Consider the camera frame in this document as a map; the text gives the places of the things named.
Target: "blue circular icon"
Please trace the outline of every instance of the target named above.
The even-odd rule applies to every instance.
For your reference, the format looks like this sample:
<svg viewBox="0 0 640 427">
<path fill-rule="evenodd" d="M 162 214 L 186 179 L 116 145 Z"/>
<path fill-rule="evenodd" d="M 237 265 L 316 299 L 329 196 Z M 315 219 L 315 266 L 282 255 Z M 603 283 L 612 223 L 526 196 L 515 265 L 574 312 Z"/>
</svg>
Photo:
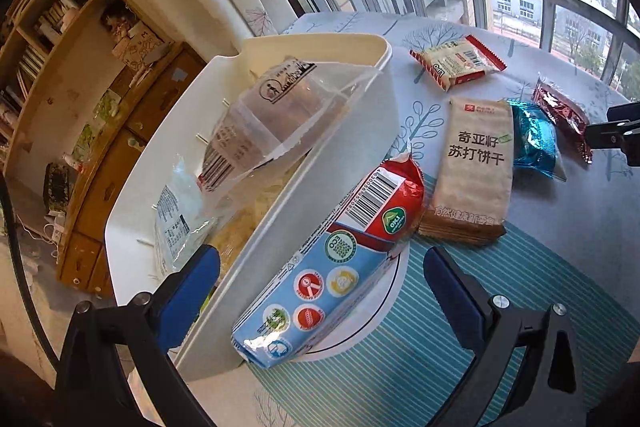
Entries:
<svg viewBox="0 0 640 427">
<path fill-rule="evenodd" d="M 274 359 L 281 359 L 282 357 L 286 357 L 291 349 L 291 344 L 287 341 L 277 339 L 267 346 L 267 353 Z"/>
</svg>

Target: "metal bolt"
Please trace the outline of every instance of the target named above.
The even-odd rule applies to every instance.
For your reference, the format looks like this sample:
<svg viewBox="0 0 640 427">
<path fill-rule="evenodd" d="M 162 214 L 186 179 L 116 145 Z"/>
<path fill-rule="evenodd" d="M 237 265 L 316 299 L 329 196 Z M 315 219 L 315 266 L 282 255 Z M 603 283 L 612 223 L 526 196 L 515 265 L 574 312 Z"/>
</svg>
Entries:
<svg viewBox="0 0 640 427">
<path fill-rule="evenodd" d="M 511 304 L 509 302 L 509 299 L 504 295 L 494 295 L 492 301 L 494 302 L 494 306 L 496 308 L 500 308 L 501 310 L 508 308 L 509 304 Z"/>
<path fill-rule="evenodd" d="M 89 311 L 89 308 L 91 308 L 91 302 L 78 302 L 78 304 L 76 304 L 76 313 L 86 313 L 87 311 Z"/>
<path fill-rule="evenodd" d="M 561 317 L 566 315 L 566 308 L 564 307 L 564 304 L 556 303 L 553 305 L 553 309 L 556 312 L 556 315 L 560 315 Z"/>
<path fill-rule="evenodd" d="M 140 292 L 139 294 L 133 297 L 133 304 L 136 306 L 145 306 L 149 304 L 151 301 L 151 293 L 149 292 Z"/>
</svg>

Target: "wooden desk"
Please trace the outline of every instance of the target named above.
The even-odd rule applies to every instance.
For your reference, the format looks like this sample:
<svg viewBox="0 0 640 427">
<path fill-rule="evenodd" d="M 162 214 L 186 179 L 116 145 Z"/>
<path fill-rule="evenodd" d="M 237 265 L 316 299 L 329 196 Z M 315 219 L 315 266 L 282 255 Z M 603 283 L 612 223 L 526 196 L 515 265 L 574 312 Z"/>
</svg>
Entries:
<svg viewBox="0 0 640 427">
<path fill-rule="evenodd" d="M 123 98 L 116 116 L 95 139 L 69 201 L 58 254 L 63 283 L 113 296 L 104 247 L 107 219 L 145 145 L 205 64 L 178 42 L 138 86 L 127 90 L 130 73 L 111 86 Z"/>
</svg>

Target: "barcode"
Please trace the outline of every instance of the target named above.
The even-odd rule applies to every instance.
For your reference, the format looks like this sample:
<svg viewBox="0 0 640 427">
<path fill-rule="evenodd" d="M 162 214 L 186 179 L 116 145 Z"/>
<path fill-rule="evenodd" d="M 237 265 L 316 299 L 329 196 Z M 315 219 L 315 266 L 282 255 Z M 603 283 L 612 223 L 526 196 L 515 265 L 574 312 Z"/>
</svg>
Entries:
<svg viewBox="0 0 640 427">
<path fill-rule="evenodd" d="M 199 176 L 202 188 L 209 192 L 215 190 L 234 168 L 226 161 L 218 151 L 207 145 L 207 150 L 202 162 L 202 174 Z"/>
<path fill-rule="evenodd" d="M 478 57 L 478 54 L 475 51 L 468 50 L 464 52 L 464 54 L 466 58 L 468 58 L 469 60 L 471 60 L 471 62 L 473 62 L 474 66 L 478 68 L 482 68 L 482 61 L 480 60 L 480 57 Z"/>
<path fill-rule="evenodd" d="M 347 216 L 363 229 L 371 224 L 398 188 L 396 182 L 387 178 L 384 172 L 379 169 L 373 173 L 346 211 Z"/>
</svg>

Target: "red logo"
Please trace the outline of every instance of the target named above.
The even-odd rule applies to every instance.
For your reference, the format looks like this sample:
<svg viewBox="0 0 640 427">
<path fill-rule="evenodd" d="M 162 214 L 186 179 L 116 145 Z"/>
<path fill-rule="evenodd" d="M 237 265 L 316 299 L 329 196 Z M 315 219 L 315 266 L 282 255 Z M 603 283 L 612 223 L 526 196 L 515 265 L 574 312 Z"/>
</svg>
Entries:
<svg viewBox="0 0 640 427">
<path fill-rule="evenodd" d="M 293 322 L 299 330 L 313 330 L 324 319 L 324 312 L 313 304 L 302 304 L 293 312 Z"/>
<path fill-rule="evenodd" d="M 317 271 L 303 270 L 296 276 L 293 288 L 301 299 L 314 301 L 322 294 L 324 281 Z"/>
</svg>

